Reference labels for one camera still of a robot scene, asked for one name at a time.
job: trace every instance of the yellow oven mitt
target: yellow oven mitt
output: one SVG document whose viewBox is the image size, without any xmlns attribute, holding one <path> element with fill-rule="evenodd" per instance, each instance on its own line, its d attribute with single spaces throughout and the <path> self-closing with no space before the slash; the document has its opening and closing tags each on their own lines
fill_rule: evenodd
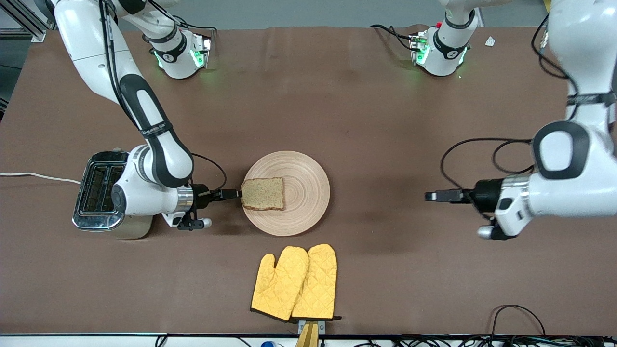
<svg viewBox="0 0 617 347">
<path fill-rule="evenodd" d="M 287 246 L 275 267 L 273 254 L 262 258 L 255 281 L 251 311 L 288 321 L 309 268 L 309 256 L 300 247 Z"/>
<path fill-rule="evenodd" d="M 308 253 L 308 272 L 291 315 L 297 320 L 340 319 L 334 318 L 336 254 L 326 244 L 312 247 Z"/>
</svg>

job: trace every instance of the brown table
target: brown table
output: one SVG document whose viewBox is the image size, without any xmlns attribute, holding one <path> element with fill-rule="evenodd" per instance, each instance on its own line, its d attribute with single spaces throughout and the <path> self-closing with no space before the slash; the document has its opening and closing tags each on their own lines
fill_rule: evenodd
<svg viewBox="0 0 617 347">
<path fill-rule="evenodd" d="M 565 84 L 540 71 L 532 33 L 479 29 L 460 69 L 435 78 L 373 29 L 221 31 L 212 69 L 187 80 L 164 75 L 141 34 L 126 33 L 177 134 L 224 166 L 229 187 L 260 157 L 300 151 L 328 173 L 329 208 L 292 238 L 260 232 L 227 201 L 200 211 L 210 229 L 181 232 L 156 217 L 147 238 L 119 241 L 72 225 L 77 185 L 2 178 L 0 331 L 293 331 L 249 312 L 259 260 L 329 243 L 343 316 L 330 333 L 486 333 L 494 308 L 509 303 L 532 309 L 549 334 L 615 333 L 616 219 L 537 219 L 495 242 L 476 236 L 482 220 L 470 206 L 423 201 L 450 187 L 439 175 L 450 145 L 530 137 L 562 117 Z M 57 33 L 32 46 L 0 125 L 2 172 L 80 179 L 92 154 L 141 143 L 119 107 L 82 82 Z M 493 148 L 460 148 L 447 170 L 467 186 L 503 177 Z M 523 146 L 500 157 L 531 160 Z M 221 180 L 202 161 L 194 178 Z M 499 333 L 538 333 L 519 312 L 500 317 Z"/>
</svg>

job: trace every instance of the round wooden board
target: round wooden board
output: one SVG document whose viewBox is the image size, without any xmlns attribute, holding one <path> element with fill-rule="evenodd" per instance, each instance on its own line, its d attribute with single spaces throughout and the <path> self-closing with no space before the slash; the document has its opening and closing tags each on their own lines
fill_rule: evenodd
<svg viewBox="0 0 617 347">
<path fill-rule="evenodd" d="M 307 231 L 326 212 L 330 183 L 323 168 L 313 158 L 294 151 L 280 151 L 259 159 L 244 177 L 283 178 L 283 211 L 244 209 L 259 229 L 275 236 L 291 236 Z"/>
</svg>

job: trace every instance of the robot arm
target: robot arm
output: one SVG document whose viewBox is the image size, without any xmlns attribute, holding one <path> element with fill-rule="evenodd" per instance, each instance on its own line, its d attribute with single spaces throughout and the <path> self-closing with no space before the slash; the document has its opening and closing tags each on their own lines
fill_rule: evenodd
<svg viewBox="0 0 617 347">
<path fill-rule="evenodd" d="M 112 188 L 115 208 L 127 215 L 161 213 L 170 226 L 176 227 L 189 210 L 220 199 L 216 194 L 200 198 L 199 194 L 207 191 L 207 187 L 188 185 L 193 174 L 193 156 L 174 132 L 159 100 L 135 65 L 122 33 L 109 18 L 113 14 L 102 16 L 110 8 L 122 9 L 121 3 L 126 5 L 129 1 L 114 1 L 113 6 L 111 0 L 54 2 L 60 35 L 78 73 L 93 92 L 123 106 L 147 143 L 130 152 L 126 169 Z M 152 13 L 143 17 L 155 18 Z M 185 37 L 175 25 L 167 31 L 173 33 L 166 36 L 172 37 L 170 41 L 178 38 L 182 42 Z M 157 31 L 159 35 L 163 32 L 163 29 Z M 182 62 L 178 58 L 170 64 Z M 170 71 L 179 71 L 174 66 L 169 65 Z"/>
<path fill-rule="evenodd" d="M 493 240 L 516 237 L 542 215 L 616 215 L 617 159 L 609 132 L 616 10 L 616 0 L 553 0 L 549 45 L 571 79 L 570 95 L 565 120 L 546 125 L 533 139 L 536 172 L 479 181 L 468 191 L 437 191 L 426 199 L 470 203 L 471 197 L 481 212 L 494 212 L 491 225 L 478 230 Z"/>
<path fill-rule="evenodd" d="M 512 0 L 439 0 L 445 7 L 440 27 L 431 27 L 412 37 L 415 64 L 435 76 L 447 76 L 463 63 L 467 44 L 478 27 L 475 8 L 498 6 Z"/>
</svg>

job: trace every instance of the oven mitt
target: oven mitt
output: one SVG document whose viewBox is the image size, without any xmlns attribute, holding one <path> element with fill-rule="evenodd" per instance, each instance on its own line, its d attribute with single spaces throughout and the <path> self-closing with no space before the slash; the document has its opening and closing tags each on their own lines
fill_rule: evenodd
<svg viewBox="0 0 617 347">
<path fill-rule="evenodd" d="M 308 268 L 309 256 L 304 248 L 285 247 L 276 266 L 274 254 L 266 254 L 257 272 L 251 311 L 288 321 Z"/>
<path fill-rule="evenodd" d="M 308 272 L 291 315 L 296 320 L 338 320 L 340 317 L 334 316 L 336 254 L 326 244 L 312 247 L 308 253 Z"/>
</svg>

